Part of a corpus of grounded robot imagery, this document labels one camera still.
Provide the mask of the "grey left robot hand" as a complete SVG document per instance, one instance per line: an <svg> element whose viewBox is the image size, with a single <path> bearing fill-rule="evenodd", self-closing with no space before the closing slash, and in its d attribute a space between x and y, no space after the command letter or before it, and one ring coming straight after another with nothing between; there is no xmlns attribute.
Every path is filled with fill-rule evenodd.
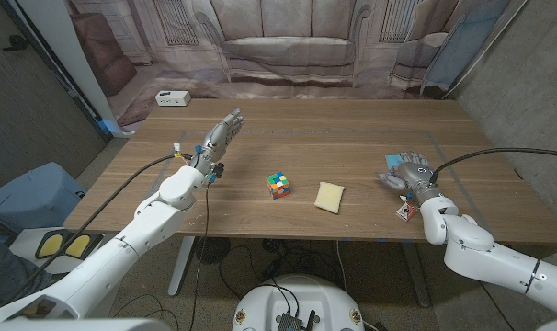
<svg viewBox="0 0 557 331"><path fill-rule="evenodd" d="M225 155L228 145L240 132L243 124L244 118L241 115L241 109L236 108L205 135L197 154L192 157L190 165L203 175L208 175L215 164Z"/></svg>

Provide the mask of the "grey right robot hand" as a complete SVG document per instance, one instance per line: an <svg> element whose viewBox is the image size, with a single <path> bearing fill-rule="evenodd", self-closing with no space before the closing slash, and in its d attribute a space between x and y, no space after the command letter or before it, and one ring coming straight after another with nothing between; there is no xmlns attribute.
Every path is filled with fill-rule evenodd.
<svg viewBox="0 0 557 331"><path fill-rule="evenodd" d="M434 170L422 154L400 152L399 155L402 162L394 165L387 173L379 173L379 180L389 188L399 191L416 206L443 196L438 186L430 183Z"/></svg>

